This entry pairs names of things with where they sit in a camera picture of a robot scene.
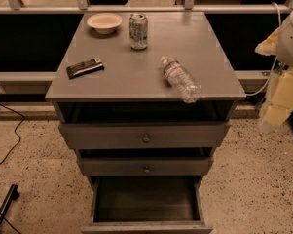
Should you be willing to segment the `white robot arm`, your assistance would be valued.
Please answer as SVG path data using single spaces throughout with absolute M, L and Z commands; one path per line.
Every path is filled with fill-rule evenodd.
M 276 56 L 288 66 L 284 73 L 272 75 L 260 111 L 259 128 L 269 133 L 280 127 L 293 112 L 293 11 L 279 28 L 257 45 L 255 52 Z

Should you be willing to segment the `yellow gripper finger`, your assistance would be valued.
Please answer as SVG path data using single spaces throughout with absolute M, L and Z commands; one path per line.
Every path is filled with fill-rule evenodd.
M 293 112 L 293 67 L 273 75 L 259 113 L 259 130 L 270 133 L 280 127 Z
M 263 42 L 257 45 L 255 52 L 263 56 L 275 56 L 278 43 L 279 29 L 273 31 Z

